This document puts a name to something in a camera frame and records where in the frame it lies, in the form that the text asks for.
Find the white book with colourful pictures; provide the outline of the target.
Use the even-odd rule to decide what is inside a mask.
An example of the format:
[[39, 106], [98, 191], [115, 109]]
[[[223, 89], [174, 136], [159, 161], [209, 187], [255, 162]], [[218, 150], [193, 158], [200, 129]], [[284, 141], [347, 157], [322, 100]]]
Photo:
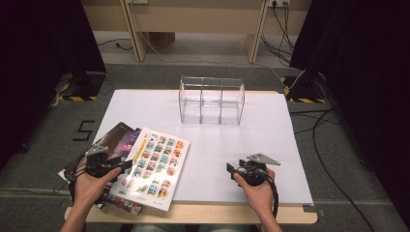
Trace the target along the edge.
[[109, 192], [138, 205], [168, 211], [189, 147], [187, 139], [143, 128], [127, 157], [131, 170], [120, 175]]

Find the black stand base striped tape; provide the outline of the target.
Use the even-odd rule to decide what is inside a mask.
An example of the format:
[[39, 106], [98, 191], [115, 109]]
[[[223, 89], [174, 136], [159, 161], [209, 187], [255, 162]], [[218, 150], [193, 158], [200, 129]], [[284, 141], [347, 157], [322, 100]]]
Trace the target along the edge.
[[284, 76], [280, 78], [285, 98], [289, 102], [325, 103], [325, 97], [318, 83], [312, 78]]
[[88, 83], [78, 85], [71, 74], [66, 74], [61, 78], [63, 85], [58, 91], [58, 100], [70, 102], [95, 101], [105, 77], [104, 72], [88, 72]]

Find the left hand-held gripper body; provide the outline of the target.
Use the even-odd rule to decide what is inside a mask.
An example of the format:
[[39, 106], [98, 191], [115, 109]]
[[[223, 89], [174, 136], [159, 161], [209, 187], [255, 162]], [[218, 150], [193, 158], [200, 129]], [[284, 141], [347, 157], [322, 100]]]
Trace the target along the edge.
[[85, 152], [86, 171], [93, 177], [100, 178], [112, 169], [120, 167], [125, 160], [121, 157], [108, 157], [109, 149], [99, 144], [93, 145]]

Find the purple book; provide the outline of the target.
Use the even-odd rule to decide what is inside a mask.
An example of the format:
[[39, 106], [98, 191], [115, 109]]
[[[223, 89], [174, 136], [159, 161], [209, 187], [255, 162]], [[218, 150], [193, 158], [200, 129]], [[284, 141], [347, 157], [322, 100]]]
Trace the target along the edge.
[[[111, 130], [99, 139], [97, 143], [106, 146], [109, 149], [108, 157], [110, 159], [121, 157], [125, 160], [138, 136], [139, 130]], [[102, 208], [105, 205], [111, 205], [127, 213], [138, 215], [141, 207], [135, 202], [110, 193], [112, 185], [113, 182], [109, 182], [105, 185], [102, 191], [101, 204], [99, 207]]]

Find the person's left hand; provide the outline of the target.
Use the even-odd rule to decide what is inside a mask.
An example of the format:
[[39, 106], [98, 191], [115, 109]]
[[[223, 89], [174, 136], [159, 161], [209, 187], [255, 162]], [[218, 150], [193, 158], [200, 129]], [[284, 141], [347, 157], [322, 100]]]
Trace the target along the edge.
[[105, 185], [117, 178], [121, 171], [122, 169], [117, 167], [100, 178], [93, 177], [87, 172], [78, 175], [74, 186], [74, 205], [90, 208], [100, 198]]

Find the beige wooden desk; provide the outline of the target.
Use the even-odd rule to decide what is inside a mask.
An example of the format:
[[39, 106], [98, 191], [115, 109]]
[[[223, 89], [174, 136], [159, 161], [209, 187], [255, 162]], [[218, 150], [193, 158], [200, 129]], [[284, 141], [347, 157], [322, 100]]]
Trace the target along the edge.
[[290, 0], [268, 8], [269, 0], [80, 0], [95, 31], [127, 31], [134, 59], [146, 57], [151, 32], [238, 34], [245, 39], [248, 61], [256, 61], [260, 37], [300, 34], [312, 0]]

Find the white table mat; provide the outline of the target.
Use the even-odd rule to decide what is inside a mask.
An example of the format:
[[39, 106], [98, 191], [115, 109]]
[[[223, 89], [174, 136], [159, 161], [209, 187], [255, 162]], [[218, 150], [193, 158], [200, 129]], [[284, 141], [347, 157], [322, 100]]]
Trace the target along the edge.
[[241, 124], [231, 126], [183, 124], [176, 90], [116, 90], [96, 137], [101, 138], [120, 122], [190, 142], [174, 202], [244, 203], [246, 198], [231, 180], [226, 165], [262, 153], [279, 162], [272, 168], [280, 205], [313, 203], [282, 94], [247, 92]]

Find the grey tape patch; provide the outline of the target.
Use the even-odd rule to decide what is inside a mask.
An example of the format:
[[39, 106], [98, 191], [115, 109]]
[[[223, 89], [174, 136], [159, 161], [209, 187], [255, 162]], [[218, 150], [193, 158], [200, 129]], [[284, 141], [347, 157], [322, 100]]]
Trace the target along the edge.
[[319, 217], [324, 217], [326, 215], [325, 210], [318, 209], [314, 205], [303, 205], [303, 209], [305, 213], [316, 213]]

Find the person's right hand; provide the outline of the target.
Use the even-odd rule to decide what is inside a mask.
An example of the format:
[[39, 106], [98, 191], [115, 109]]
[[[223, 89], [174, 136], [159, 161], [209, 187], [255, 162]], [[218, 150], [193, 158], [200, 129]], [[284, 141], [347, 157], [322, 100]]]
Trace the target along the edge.
[[274, 194], [270, 184], [265, 181], [263, 184], [253, 187], [238, 173], [233, 175], [234, 180], [243, 189], [250, 207], [259, 217], [272, 217]]

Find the dark brown book red label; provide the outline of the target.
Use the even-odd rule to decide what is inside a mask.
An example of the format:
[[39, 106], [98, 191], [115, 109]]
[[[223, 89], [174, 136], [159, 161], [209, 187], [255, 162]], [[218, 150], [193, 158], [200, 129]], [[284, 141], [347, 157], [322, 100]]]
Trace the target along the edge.
[[84, 153], [70, 162], [58, 175], [68, 183], [75, 180], [77, 169], [100, 178], [116, 167], [122, 171], [132, 167], [127, 160], [140, 129], [133, 130], [123, 122], [118, 123]]

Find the wooden table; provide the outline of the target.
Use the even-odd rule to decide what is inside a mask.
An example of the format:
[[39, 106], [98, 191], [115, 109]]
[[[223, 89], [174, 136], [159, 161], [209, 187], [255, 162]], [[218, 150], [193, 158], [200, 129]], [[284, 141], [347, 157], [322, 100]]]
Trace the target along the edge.
[[[184, 223], [184, 224], [255, 224], [258, 218], [247, 202], [174, 202], [168, 211], [145, 207], [132, 215], [115, 207], [95, 207], [88, 215], [90, 222], [108, 223]], [[314, 224], [316, 213], [305, 213], [303, 205], [280, 205], [277, 220], [281, 224]]]

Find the black curtain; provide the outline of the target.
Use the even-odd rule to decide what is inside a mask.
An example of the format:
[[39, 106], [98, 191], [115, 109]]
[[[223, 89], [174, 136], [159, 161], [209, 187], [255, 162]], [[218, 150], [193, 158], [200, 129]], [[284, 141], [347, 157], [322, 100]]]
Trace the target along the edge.
[[0, 0], [0, 170], [28, 140], [70, 73], [105, 71], [81, 0]]
[[410, 227], [410, 0], [311, 0], [291, 64], [323, 73]]

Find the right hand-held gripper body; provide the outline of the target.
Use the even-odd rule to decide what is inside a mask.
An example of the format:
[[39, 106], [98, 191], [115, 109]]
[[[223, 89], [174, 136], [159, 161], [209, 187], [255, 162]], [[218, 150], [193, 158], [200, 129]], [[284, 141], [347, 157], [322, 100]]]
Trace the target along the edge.
[[279, 162], [262, 153], [247, 156], [239, 160], [238, 173], [253, 187], [261, 185], [268, 177], [267, 164], [279, 165]]

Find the clear acrylic book rack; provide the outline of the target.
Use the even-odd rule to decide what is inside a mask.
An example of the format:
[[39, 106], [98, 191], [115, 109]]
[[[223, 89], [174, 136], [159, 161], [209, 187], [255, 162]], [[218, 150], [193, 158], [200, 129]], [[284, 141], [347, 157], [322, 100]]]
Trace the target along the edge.
[[240, 125], [245, 105], [242, 78], [182, 76], [180, 119], [185, 124]]

